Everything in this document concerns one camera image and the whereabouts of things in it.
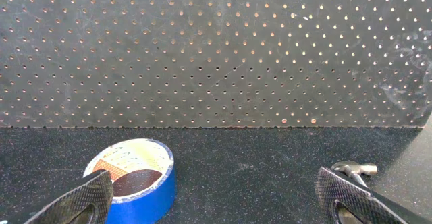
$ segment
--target perforated panel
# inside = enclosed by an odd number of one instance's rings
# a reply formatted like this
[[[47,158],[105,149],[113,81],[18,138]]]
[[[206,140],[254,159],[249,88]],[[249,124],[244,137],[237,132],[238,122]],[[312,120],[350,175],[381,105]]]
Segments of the perforated panel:
[[[431,0],[0,0],[4,126],[424,125]]]

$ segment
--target hammer head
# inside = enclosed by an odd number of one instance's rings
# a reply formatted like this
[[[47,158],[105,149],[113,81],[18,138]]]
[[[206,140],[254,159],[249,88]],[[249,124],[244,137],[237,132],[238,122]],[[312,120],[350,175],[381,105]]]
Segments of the hammer head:
[[[355,161],[341,161],[335,163],[331,168],[335,171],[344,172],[346,175],[351,174],[365,174],[365,175],[375,175],[378,172],[378,168],[373,163],[360,164]]]

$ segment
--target gray surface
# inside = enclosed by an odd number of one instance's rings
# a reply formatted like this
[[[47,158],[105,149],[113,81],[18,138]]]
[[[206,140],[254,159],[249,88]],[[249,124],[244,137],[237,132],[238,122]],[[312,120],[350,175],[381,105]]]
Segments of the gray surface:
[[[431,1],[0,0],[0,125],[424,125]]]
[[[432,129],[0,129],[0,219],[79,179],[109,145],[172,150],[178,195],[160,223],[321,223],[319,167],[376,163],[368,186],[432,219]]]

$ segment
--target hammer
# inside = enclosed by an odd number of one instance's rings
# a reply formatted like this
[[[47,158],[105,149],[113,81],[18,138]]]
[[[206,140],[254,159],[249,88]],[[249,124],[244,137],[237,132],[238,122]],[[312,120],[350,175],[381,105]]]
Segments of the hammer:
[[[367,186],[360,175],[365,174],[372,176],[378,172],[377,166],[373,163],[359,164],[355,161],[341,161],[335,163],[331,168],[335,171],[345,173],[348,177],[354,179],[364,187]]]

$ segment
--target speckled black surface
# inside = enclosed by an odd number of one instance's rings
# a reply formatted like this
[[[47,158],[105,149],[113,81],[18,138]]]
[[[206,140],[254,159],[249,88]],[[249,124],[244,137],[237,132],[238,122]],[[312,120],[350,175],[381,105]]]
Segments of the speckled black surface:
[[[82,176],[100,151],[130,138],[173,151],[178,195],[159,223],[320,223],[319,167],[373,162],[376,192],[432,219],[432,130],[0,129],[0,219]]]

